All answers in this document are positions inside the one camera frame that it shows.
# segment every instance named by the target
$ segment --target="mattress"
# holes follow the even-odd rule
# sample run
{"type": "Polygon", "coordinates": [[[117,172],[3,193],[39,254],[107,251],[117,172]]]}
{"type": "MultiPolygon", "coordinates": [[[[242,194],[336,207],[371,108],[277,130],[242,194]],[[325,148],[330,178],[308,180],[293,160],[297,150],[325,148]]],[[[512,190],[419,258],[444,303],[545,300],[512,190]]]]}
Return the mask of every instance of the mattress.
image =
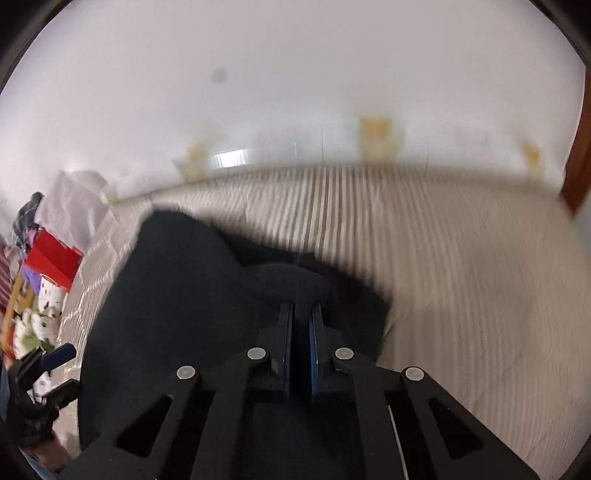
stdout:
{"type": "MultiPolygon", "coordinates": [[[[156,206],[312,251],[372,285],[392,304],[378,364],[425,369],[541,478],[558,478],[589,437],[591,276],[566,209],[532,186],[468,176],[304,168],[121,203],[74,281],[59,341],[78,357],[56,381],[79,378],[101,302],[156,206]]],[[[76,449],[75,404],[56,431],[76,449]]]]}

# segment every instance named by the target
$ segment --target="white bag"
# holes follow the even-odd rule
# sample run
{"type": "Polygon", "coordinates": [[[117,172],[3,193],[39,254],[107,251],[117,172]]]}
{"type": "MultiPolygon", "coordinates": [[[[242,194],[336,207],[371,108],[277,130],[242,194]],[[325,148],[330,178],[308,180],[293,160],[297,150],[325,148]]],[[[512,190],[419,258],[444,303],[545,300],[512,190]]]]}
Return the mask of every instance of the white bag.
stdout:
{"type": "Polygon", "coordinates": [[[100,200],[100,191],[106,183],[93,170],[60,170],[39,204],[35,222],[85,254],[108,210],[100,200]]]}

